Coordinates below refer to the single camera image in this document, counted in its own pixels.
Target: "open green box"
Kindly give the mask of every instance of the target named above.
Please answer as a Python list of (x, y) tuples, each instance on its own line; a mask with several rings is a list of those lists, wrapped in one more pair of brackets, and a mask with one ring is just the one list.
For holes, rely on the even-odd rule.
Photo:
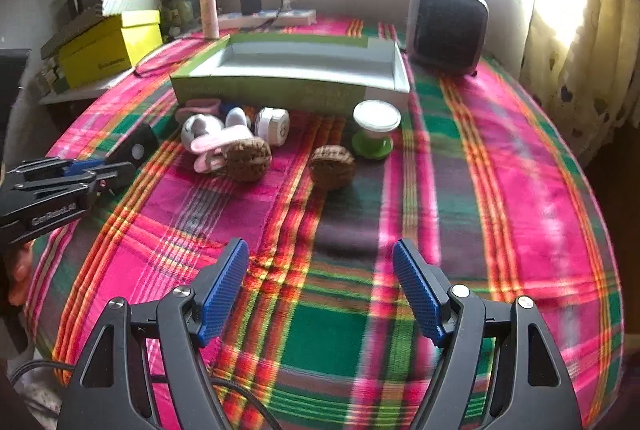
[(194, 98), (351, 115), (363, 100), (405, 111), (409, 80), (398, 45), (382, 38), (238, 33), (171, 75), (178, 103)]

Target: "plaid tablecloth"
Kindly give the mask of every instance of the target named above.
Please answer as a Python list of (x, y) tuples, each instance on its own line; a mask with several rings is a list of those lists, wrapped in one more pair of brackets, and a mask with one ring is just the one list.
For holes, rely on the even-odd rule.
[[(286, 33), (396, 38), (384, 24), (323, 19)], [(353, 184), (325, 194), (306, 164), (321, 145), (350, 147), (352, 120), (292, 113), (289, 139), (257, 184), (198, 175), (172, 118), (168, 73), (205, 46), (166, 48), (98, 99), (51, 154), (105, 154), (139, 121), (160, 149), (120, 197), (34, 243), (26, 315), (38, 349), (75, 363), (105, 302), (161, 298), (243, 237), (250, 269), (223, 336), (203, 351), (214, 375), (262, 399), (286, 430), (403, 428), (438, 354), (418, 333), (390, 252), (412, 238), (453, 282), (486, 298), (533, 297), (567, 363), (582, 419), (592, 424), (620, 379), (620, 286), (585, 178), (555, 128), (495, 64), (476, 78), (437, 79), (409, 68), (410, 111), (382, 162), (358, 160)], [(149, 345), (161, 370), (157, 342)], [(490, 369), (482, 354), (466, 423), (478, 421)], [(165, 388), (166, 428), (176, 428)], [(219, 390), (234, 426), (261, 416)]]

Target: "black power adapter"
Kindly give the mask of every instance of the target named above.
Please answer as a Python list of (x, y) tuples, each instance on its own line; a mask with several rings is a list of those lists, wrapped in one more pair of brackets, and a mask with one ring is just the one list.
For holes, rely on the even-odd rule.
[(262, 11), (262, 0), (240, 0), (240, 12), (250, 16)]

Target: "yellow box lid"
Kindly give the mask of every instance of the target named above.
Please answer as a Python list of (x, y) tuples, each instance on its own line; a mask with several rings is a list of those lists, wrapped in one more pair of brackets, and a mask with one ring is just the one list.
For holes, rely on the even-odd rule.
[(123, 28), (135, 28), (147, 24), (159, 24), (160, 12), (158, 10), (138, 10), (135, 12), (122, 12), (119, 16), (107, 17), (96, 24), (87, 32), (67, 42), (58, 53), (59, 58), (66, 58), (80, 51), (110, 33)]

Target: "walnut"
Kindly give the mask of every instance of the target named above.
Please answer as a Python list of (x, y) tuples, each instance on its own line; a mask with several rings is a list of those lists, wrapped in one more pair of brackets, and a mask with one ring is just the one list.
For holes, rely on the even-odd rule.
[(311, 156), (311, 181), (323, 190), (336, 190), (350, 184), (356, 172), (351, 153), (340, 145), (325, 145)]
[(258, 181), (271, 165), (271, 147), (259, 137), (235, 141), (225, 150), (226, 173), (238, 181)]

